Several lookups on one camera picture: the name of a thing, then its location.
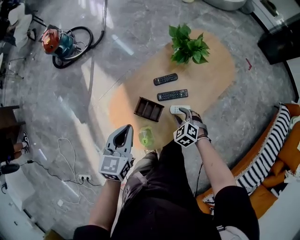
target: wrist strap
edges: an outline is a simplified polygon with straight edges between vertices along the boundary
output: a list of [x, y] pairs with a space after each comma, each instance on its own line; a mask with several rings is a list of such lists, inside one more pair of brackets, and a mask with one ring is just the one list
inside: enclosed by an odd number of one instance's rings
[[197, 141], [201, 140], [201, 139], [207, 139], [209, 140], [209, 142], [211, 143], [211, 139], [207, 136], [205, 136], [204, 134], [200, 135], [199, 137], [197, 137]]

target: oval table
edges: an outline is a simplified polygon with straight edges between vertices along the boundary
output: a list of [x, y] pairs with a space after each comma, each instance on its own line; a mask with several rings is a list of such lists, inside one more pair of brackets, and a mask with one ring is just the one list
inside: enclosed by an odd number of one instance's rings
[[[109, 105], [109, 118], [112, 124], [119, 128], [131, 124], [134, 129], [134, 145], [143, 149], [159, 149], [173, 139], [177, 129], [174, 116], [170, 113], [171, 105], [190, 105], [191, 109], [202, 114], [235, 78], [233, 59], [219, 39], [213, 34], [196, 29], [190, 37], [197, 38], [204, 32], [204, 41], [209, 46], [208, 63], [195, 64], [192, 60], [186, 65], [171, 62], [172, 44], [168, 43], [163, 49], [152, 56], [135, 73], [118, 87]], [[178, 80], [159, 86], [153, 84], [153, 79], [177, 73]], [[187, 98], [159, 102], [157, 94], [172, 90], [188, 90]], [[159, 122], [139, 117], [134, 114], [139, 97], [157, 102], [165, 108]], [[139, 142], [139, 131], [142, 127], [152, 127], [155, 138], [150, 148], [145, 148]]]

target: marble floor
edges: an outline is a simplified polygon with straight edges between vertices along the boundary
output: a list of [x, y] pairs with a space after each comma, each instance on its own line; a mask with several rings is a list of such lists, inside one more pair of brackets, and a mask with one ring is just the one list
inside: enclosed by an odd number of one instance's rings
[[[95, 38], [100, 34], [101, 14], [102, 0], [44, 0], [38, 12], [47, 23], [64, 29], [87, 26]], [[73, 174], [58, 149], [58, 138], [68, 138], [75, 149], [76, 174], [91, 174], [93, 183], [103, 183], [97, 169], [99, 150], [113, 131], [108, 120], [109, 100], [135, 69], [170, 41], [168, 26], [179, 23], [214, 33], [235, 61], [235, 81], [204, 113], [203, 121], [226, 163], [232, 167], [238, 162], [270, 121], [275, 112], [273, 105], [294, 100], [294, 92], [284, 65], [269, 65], [257, 47], [263, 30], [251, 16], [218, 10], [201, 0], [193, 4], [181, 0], [108, 0], [104, 39], [63, 70], [52, 65], [52, 58], [45, 55], [40, 43], [30, 43], [20, 52], [13, 48], [12, 56], [27, 56], [25, 62], [15, 66], [24, 79], [7, 79], [1, 102], [5, 106], [20, 105], [18, 118], [26, 121], [32, 147], [20, 162], [34, 159], [52, 174], [72, 179]], [[41, 34], [42, 28], [33, 24]], [[246, 58], [253, 66], [251, 70]], [[60, 147], [73, 164], [69, 143], [62, 141]], [[132, 152], [137, 159], [144, 154], [135, 148]], [[184, 150], [184, 155], [194, 191], [201, 161], [194, 148]], [[77, 196], [36, 164], [24, 165], [22, 170], [37, 192], [26, 210], [40, 226], [70, 238], [76, 227], [87, 223], [92, 207], [88, 201], [96, 200], [90, 189], [81, 186], [85, 197], [80, 204], [64, 203], [59, 207], [59, 199], [76, 202]], [[68, 185], [78, 191], [73, 183]], [[198, 192], [208, 186], [203, 170]], [[88, 187], [96, 193], [101, 191], [101, 187]]]

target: white cable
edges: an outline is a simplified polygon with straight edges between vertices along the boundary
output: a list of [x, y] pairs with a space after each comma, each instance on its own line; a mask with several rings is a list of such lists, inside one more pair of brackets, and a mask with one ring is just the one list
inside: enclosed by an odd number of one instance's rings
[[[73, 153], [74, 153], [73, 169], [71, 168], [71, 166], [70, 166], [69, 162], [67, 161], [67, 159], [65, 158], [65, 156], [64, 156], [64, 155], [61, 153], [61, 151], [60, 151], [60, 140], [67, 140], [67, 141], [70, 143], [70, 145], [71, 145], [71, 147], [72, 147], [72, 149], [73, 149]], [[64, 160], [66, 161], [67, 165], [69, 166], [69, 168], [71, 169], [71, 172], [72, 172], [73, 175], [74, 175], [74, 180], [75, 180], [75, 182], [77, 182], [77, 181], [76, 181], [76, 174], [75, 174], [76, 154], [75, 154], [75, 150], [74, 150], [74, 147], [73, 147], [71, 141], [70, 141], [69, 139], [67, 139], [67, 138], [60, 137], [60, 138], [57, 139], [57, 144], [58, 144], [58, 151], [59, 151], [60, 155], [61, 155], [61, 156], [64, 158]], [[65, 201], [66, 203], [70, 203], [70, 204], [79, 204], [79, 203], [80, 203], [80, 200], [81, 200], [80, 188], [79, 188], [78, 184], [76, 184], [76, 185], [77, 185], [78, 190], [79, 190], [79, 200], [78, 200], [78, 202], [69, 202], [69, 201], [67, 201], [67, 200], [65, 200], [65, 199], [62, 199], [63, 201]]]
[[85, 185], [83, 185], [83, 184], [82, 184], [82, 186], [85, 187], [85, 188], [88, 188], [88, 189], [92, 190], [92, 191], [94, 192], [94, 194], [97, 196], [97, 193], [96, 193], [92, 188], [87, 187], [87, 186], [85, 186]]
[[[72, 147], [73, 154], [74, 154], [74, 163], [73, 163], [72, 168], [71, 168], [71, 165], [69, 164], [69, 162], [67, 161], [66, 157], [65, 157], [65, 156], [61, 153], [61, 151], [60, 151], [60, 140], [67, 140], [67, 141], [70, 143], [71, 147]], [[70, 141], [68, 138], [60, 137], [60, 138], [57, 139], [57, 144], [58, 144], [58, 150], [59, 150], [60, 155], [64, 158], [64, 160], [65, 160], [66, 163], [68, 164], [69, 168], [71, 169], [71, 172], [72, 172], [73, 175], [74, 175], [74, 180], [75, 180], [75, 182], [77, 182], [77, 181], [76, 181], [76, 172], [75, 172], [76, 154], [75, 154], [75, 150], [74, 150], [74, 147], [73, 147], [71, 141]], [[92, 190], [92, 191], [94, 192], [94, 194], [97, 195], [97, 193], [96, 193], [92, 188], [87, 187], [87, 186], [85, 186], [85, 185], [83, 185], [83, 184], [82, 184], [81, 186], [84, 186], [85, 188], [88, 188], [88, 189]], [[66, 203], [70, 203], [70, 204], [79, 204], [79, 203], [80, 203], [80, 200], [81, 200], [81, 195], [82, 195], [82, 196], [83, 196], [90, 204], [94, 204], [93, 202], [90, 202], [90, 201], [86, 198], [86, 196], [81, 192], [80, 186], [79, 186], [78, 184], [77, 184], [77, 187], [78, 187], [78, 191], [79, 191], [79, 200], [78, 200], [78, 202], [68, 202], [68, 201], [65, 200], [65, 199], [62, 199], [62, 200], [65, 201]]]

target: person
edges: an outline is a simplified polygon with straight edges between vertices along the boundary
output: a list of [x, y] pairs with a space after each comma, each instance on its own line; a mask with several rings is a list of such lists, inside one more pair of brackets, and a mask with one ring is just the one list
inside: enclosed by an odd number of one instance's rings
[[181, 146], [172, 141], [159, 160], [156, 152], [150, 152], [136, 164], [124, 187], [112, 235], [121, 183], [107, 180], [89, 224], [75, 230], [74, 240], [259, 239], [258, 220], [246, 189], [236, 185], [202, 128], [201, 117], [193, 112], [192, 119], [201, 127], [196, 146], [215, 197], [214, 215], [199, 209], [188, 185]]
[[12, 144], [11, 139], [2, 136], [0, 146], [0, 162], [3, 163], [18, 159], [22, 154], [28, 153], [30, 142], [27, 133], [24, 132], [22, 142]]
[[25, 13], [24, 3], [10, 4], [8, 0], [3, 0], [1, 4], [1, 18], [9, 20], [7, 33], [15, 30], [14, 38], [17, 48], [22, 48], [28, 42], [28, 39], [36, 40], [36, 29], [29, 29], [32, 21], [32, 14]]

